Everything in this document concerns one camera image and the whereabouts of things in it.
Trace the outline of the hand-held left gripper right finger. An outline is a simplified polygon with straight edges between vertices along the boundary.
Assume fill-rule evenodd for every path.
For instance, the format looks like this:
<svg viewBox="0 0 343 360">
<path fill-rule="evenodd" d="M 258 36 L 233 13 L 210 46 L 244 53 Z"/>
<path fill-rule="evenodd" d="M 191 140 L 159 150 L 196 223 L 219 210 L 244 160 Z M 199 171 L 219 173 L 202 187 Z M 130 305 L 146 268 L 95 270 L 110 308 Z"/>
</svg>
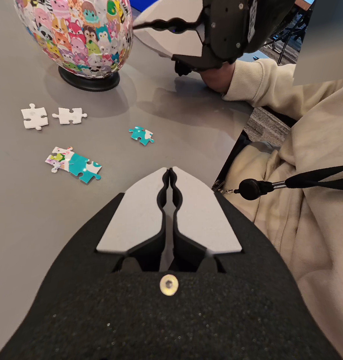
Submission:
<svg viewBox="0 0 343 360">
<path fill-rule="evenodd" d="M 170 168 L 173 189 L 173 254 L 187 269 L 203 259 L 242 251 L 216 194 L 199 179 L 178 167 Z"/>
</svg>

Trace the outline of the person's right hand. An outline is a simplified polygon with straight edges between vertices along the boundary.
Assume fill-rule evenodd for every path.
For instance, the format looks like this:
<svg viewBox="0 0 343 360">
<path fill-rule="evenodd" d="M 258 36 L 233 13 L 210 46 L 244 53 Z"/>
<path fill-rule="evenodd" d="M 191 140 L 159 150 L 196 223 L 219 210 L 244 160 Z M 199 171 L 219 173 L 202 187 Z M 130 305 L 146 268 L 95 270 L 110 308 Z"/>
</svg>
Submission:
<svg viewBox="0 0 343 360">
<path fill-rule="evenodd" d="M 203 82 L 213 91 L 226 94 L 232 82 L 235 63 L 224 63 L 219 69 L 209 69 L 199 74 Z"/>
</svg>

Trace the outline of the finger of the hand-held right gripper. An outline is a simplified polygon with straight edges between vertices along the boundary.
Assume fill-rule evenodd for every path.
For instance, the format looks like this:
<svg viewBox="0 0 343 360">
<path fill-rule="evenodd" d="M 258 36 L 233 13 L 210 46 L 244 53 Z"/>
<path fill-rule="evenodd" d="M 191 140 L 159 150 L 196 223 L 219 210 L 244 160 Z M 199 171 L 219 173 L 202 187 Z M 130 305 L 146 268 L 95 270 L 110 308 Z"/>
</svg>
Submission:
<svg viewBox="0 0 343 360">
<path fill-rule="evenodd" d="M 174 55 L 202 56 L 205 26 L 136 27 L 134 35 L 146 47 L 161 57 L 172 58 Z"/>
<path fill-rule="evenodd" d="M 202 0 L 158 0 L 133 21 L 134 29 L 168 29 L 195 25 L 204 8 Z"/>
</svg>

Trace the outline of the person's right forearm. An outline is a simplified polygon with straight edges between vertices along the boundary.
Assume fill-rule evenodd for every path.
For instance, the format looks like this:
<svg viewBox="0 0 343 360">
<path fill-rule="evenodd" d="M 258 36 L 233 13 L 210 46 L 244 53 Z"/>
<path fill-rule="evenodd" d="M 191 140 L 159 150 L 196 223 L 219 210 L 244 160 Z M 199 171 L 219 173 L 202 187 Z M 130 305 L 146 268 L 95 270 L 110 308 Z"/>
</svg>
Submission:
<svg viewBox="0 0 343 360">
<path fill-rule="evenodd" d="M 300 119 L 306 112 L 302 87 L 293 86 L 296 65 L 279 66 L 271 59 L 245 62 L 237 60 L 225 101 L 246 101 L 254 108 L 271 110 Z"/>
</svg>

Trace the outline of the joined colourful teal puzzle pieces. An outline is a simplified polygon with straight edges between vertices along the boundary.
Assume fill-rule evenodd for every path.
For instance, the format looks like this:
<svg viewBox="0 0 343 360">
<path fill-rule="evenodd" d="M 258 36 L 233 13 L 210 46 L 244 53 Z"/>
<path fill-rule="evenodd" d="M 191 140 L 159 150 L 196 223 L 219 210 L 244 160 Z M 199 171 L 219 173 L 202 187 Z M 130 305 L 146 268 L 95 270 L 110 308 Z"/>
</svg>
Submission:
<svg viewBox="0 0 343 360">
<path fill-rule="evenodd" d="M 85 184 L 88 184 L 93 178 L 96 180 L 101 179 L 99 171 L 102 166 L 75 153 L 73 147 L 67 149 L 55 147 L 45 162 L 53 167 L 52 173 L 57 173 L 58 170 L 62 169 L 79 178 Z"/>
</svg>

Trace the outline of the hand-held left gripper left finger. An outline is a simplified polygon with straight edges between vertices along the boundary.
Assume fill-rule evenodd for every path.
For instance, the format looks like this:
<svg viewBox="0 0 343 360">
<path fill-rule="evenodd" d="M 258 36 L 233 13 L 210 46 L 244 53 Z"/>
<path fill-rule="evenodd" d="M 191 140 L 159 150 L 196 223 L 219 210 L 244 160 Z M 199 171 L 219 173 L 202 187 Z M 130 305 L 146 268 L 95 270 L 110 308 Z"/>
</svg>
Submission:
<svg viewBox="0 0 343 360">
<path fill-rule="evenodd" d="M 166 192 L 169 169 L 160 168 L 124 193 L 106 231 L 99 253 L 135 258 L 143 271 L 159 271 L 166 244 Z"/>
</svg>

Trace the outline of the black badge reel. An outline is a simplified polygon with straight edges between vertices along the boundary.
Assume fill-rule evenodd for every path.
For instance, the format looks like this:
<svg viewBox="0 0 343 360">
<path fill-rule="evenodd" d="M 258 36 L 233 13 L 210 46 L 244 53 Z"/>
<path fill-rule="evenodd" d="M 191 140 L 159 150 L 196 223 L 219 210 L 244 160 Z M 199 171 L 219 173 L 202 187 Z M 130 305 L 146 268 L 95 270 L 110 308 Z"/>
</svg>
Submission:
<svg viewBox="0 0 343 360">
<path fill-rule="evenodd" d="M 241 181 L 237 189 L 228 189 L 225 187 L 224 181 L 217 180 L 212 190 L 222 195 L 239 194 L 245 200 L 256 200 L 274 190 L 283 188 L 287 188 L 285 181 L 272 183 L 249 178 Z"/>
</svg>

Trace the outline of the colourful puzzle ball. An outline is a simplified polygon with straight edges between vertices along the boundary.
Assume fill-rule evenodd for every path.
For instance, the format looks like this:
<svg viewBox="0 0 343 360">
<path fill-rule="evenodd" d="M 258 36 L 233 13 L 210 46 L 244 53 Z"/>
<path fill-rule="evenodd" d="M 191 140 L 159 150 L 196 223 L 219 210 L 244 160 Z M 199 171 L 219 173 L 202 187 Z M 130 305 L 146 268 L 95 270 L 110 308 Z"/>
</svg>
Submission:
<svg viewBox="0 0 343 360">
<path fill-rule="evenodd" d="M 14 5 L 43 52 L 71 74 L 106 78 L 130 55 L 129 0 L 16 0 Z"/>
</svg>

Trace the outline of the teal white puzzle piece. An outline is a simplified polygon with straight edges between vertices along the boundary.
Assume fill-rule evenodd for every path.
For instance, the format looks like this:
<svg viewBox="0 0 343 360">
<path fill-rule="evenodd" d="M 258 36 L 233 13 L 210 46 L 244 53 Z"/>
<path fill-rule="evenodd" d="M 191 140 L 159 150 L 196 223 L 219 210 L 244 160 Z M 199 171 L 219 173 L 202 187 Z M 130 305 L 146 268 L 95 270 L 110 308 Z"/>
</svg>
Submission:
<svg viewBox="0 0 343 360">
<path fill-rule="evenodd" d="M 131 133 L 131 138 L 139 141 L 141 144 L 146 146 L 149 143 L 154 143 L 154 139 L 152 138 L 153 133 L 144 129 L 140 126 L 135 126 L 134 128 L 130 128 L 129 132 Z"/>
</svg>

